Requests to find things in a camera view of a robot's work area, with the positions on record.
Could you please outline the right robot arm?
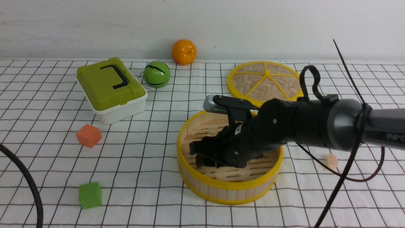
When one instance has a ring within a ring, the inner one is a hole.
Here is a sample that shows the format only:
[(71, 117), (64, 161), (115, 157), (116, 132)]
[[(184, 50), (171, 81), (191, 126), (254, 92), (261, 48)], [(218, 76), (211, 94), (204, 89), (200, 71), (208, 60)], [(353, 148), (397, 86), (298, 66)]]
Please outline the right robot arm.
[(198, 167), (244, 168), (288, 142), (351, 151), (361, 143), (404, 149), (404, 109), (363, 110), (353, 99), (285, 101), (254, 106), (241, 98), (209, 95), (203, 108), (227, 115), (228, 126), (189, 146)]

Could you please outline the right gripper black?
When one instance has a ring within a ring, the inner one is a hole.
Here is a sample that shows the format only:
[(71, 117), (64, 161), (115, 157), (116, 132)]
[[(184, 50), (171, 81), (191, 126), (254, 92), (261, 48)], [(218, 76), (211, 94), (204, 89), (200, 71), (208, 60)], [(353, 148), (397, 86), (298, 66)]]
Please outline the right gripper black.
[(226, 126), (216, 136), (204, 136), (189, 145), (196, 167), (244, 168), (252, 159), (278, 149), (288, 141), (283, 124), (250, 124)]

